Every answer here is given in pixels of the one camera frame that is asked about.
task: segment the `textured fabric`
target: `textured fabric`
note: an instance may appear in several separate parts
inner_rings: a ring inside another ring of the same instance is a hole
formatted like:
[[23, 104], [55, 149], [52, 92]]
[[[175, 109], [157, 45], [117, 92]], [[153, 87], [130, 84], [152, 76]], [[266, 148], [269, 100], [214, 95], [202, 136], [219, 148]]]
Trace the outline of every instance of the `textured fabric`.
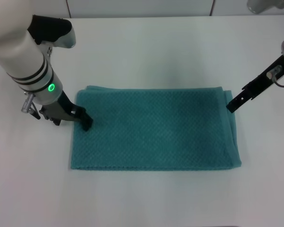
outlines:
[[75, 123], [71, 168], [222, 170], [241, 165], [231, 91], [88, 86], [77, 105], [94, 119]]

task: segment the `white tabletop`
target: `white tabletop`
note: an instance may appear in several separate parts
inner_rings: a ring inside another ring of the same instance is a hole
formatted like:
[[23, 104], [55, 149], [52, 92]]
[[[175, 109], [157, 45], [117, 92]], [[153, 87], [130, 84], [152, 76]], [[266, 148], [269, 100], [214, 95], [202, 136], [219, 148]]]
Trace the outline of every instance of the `white tabletop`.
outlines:
[[[284, 40], [284, 16], [71, 22], [76, 46], [52, 55], [71, 101], [87, 85], [236, 96]], [[73, 124], [21, 113], [24, 99], [0, 67], [0, 227], [284, 226], [283, 88], [236, 112], [242, 167], [214, 172], [70, 170]]]

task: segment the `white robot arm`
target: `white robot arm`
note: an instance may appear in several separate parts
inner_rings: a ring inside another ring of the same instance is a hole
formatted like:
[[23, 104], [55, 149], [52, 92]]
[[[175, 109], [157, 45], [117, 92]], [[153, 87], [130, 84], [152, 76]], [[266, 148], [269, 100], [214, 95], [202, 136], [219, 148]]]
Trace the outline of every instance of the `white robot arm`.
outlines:
[[[271, 7], [284, 8], [284, 0], [248, 0], [248, 9], [253, 13], [261, 13]], [[284, 41], [281, 45], [282, 55], [265, 71], [242, 88], [242, 92], [231, 100], [226, 106], [233, 113], [248, 100], [252, 100], [269, 88], [272, 84], [284, 87], [277, 80], [284, 75]]]
[[37, 46], [51, 43], [71, 48], [75, 42], [69, 21], [33, 16], [29, 0], [0, 0], [0, 65], [28, 94], [22, 111], [40, 119], [34, 101], [42, 105], [45, 119], [56, 125], [61, 120], [79, 121], [88, 130], [92, 119], [69, 101], [49, 58]]

